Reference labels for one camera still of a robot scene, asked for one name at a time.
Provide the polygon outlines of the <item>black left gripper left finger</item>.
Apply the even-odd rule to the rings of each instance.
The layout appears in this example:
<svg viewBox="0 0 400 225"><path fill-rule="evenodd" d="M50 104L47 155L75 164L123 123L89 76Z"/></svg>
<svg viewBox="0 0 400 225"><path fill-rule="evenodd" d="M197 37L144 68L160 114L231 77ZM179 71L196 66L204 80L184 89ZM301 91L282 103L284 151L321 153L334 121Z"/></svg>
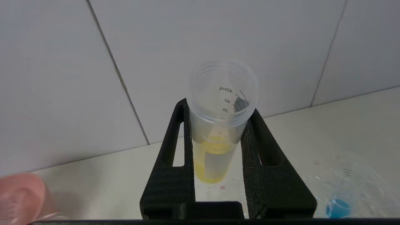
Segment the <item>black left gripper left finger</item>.
<svg viewBox="0 0 400 225"><path fill-rule="evenodd" d="M184 125L184 165L174 167L180 125ZM172 113L155 164L140 199L144 220L186 219L186 211L195 203L193 144L190 113L186 99Z"/></svg>

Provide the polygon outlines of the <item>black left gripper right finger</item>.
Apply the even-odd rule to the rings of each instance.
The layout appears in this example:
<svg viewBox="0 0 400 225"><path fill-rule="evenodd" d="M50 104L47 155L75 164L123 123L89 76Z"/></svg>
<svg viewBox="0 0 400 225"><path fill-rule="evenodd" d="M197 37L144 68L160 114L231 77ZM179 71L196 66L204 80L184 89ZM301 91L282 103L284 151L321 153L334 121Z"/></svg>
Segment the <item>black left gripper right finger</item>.
<svg viewBox="0 0 400 225"><path fill-rule="evenodd" d="M255 110L241 137L250 219L311 219L317 201Z"/></svg>

